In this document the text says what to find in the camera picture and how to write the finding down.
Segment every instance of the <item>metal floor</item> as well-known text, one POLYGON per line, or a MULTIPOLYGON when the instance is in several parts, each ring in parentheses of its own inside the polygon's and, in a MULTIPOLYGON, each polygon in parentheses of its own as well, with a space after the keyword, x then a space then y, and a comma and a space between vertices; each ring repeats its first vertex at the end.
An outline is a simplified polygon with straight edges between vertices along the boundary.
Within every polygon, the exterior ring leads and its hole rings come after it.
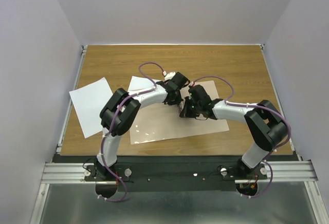
POLYGON ((41 223, 316 223, 303 182, 275 182, 255 199, 238 192, 129 193, 125 202, 97 199, 91 184, 54 184, 41 223))

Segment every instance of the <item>transparent plastic sheet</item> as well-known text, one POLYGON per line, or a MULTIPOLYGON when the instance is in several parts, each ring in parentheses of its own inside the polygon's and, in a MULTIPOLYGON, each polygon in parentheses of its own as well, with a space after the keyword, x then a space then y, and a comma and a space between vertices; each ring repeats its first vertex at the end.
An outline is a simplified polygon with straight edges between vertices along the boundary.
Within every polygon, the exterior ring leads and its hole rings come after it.
MULTIPOLYGON (((219 98, 214 81, 198 82, 211 99, 219 98)), ((187 97, 188 87, 183 88, 181 97, 187 97)), ((180 118, 177 105, 168 106, 163 103, 154 104, 141 109, 130 128, 131 144, 162 141, 196 135, 219 133, 229 130, 226 120, 200 120, 180 118)))

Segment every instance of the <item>white paper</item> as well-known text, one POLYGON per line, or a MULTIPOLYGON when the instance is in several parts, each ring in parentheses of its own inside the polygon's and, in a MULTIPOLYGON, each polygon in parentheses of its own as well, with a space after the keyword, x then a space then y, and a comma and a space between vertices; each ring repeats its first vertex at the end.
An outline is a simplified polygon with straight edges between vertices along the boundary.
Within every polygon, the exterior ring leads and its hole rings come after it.
POLYGON ((69 93, 84 137, 88 138, 102 131, 99 113, 113 94, 106 78, 69 93))
POLYGON ((153 83, 149 79, 132 76, 132 79, 130 80, 130 84, 128 87, 128 91, 145 89, 152 86, 153 83))

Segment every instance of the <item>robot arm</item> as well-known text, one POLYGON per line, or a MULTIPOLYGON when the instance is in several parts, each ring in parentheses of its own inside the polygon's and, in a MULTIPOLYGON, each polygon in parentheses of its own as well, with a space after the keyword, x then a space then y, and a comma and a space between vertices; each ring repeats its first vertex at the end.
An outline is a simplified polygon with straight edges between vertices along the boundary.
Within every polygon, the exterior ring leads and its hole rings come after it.
MULTIPOLYGON (((115 119, 111 134, 105 138, 103 146, 103 154, 108 166, 113 165, 117 161, 117 151, 121 136, 130 129, 137 112, 140 109, 155 103, 164 103, 168 105, 177 105, 181 103, 182 98, 180 90, 187 82, 189 82, 189 80, 180 72, 177 72, 171 79, 166 79, 164 82, 157 82, 156 86, 152 88, 131 92, 127 92, 122 88, 116 90, 100 113, 100 118, 102 119, 101 124, 103 126, 103 136, 108 133, 110 124, 112 123, 112 120, 115 119), (123 99, 133 94, 137 95, 125 101, 125 104, 118 115, 114 117, 117 106, 123 99)), ((98 162, 104 166, 101 156, 102 154, 100 151, 97 155, 97 159, 98 162)))
POLYGON ((180 117, 195 118, 202 114, 214 120, 228 119, 247 123, 254 143, 237 162, 241 174, 250 174, 288 134, 282 119, 269 111, 255 108, 265 107, 278 113, 270 101, 249 104, 250 107, 232 106, 223 99, 211 100, 201 85, 190 86, 189 93, 180 117))

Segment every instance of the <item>white connector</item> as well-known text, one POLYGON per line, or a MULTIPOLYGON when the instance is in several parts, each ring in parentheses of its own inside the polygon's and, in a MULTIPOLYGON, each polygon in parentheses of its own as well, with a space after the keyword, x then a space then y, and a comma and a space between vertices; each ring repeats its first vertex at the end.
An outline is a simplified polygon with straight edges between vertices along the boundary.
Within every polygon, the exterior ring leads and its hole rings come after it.
POLYGON ((176 73, 174 71, 167 73, 167 75, 165 75, 165 77, 164 77, 164 80, 166 81, 166 80, 172 79, 175 76, 175 74, 176 73))

